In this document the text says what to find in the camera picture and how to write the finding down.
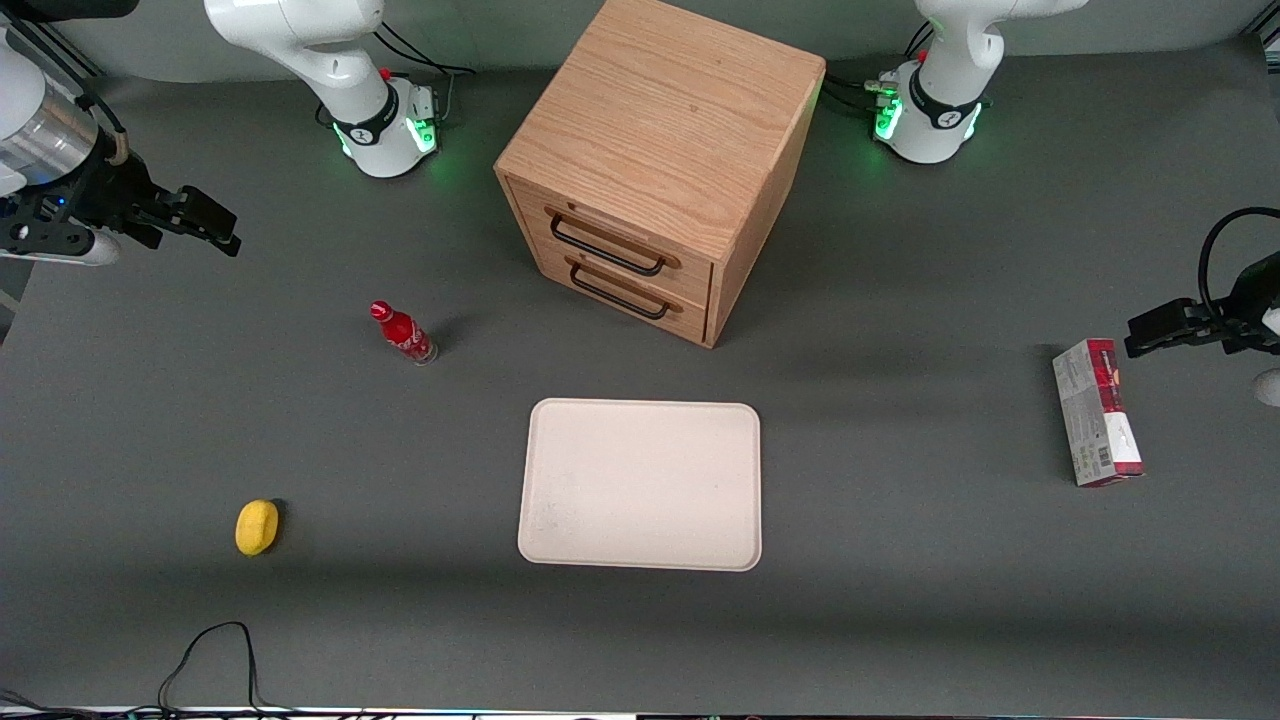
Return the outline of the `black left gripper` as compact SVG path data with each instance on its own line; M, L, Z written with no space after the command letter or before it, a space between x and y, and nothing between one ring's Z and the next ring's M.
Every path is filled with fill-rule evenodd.
M1231 291L1210 297L1210 259L1204 252L1204 306L1175 299L1126 322L1125 352L1143 357L1161 348L1221 345L1228 355L1253 350L1279 355L1279 254L1248 265Z

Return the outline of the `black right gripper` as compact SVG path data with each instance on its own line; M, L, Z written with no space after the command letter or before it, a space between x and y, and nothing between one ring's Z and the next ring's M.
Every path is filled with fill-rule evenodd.
M115 167L92 154L69 174L3 200L3 254L115 258L115 237L159 249L165 232L189 234L228 258L241 251L238 217L193 186L168 193L137 156Z

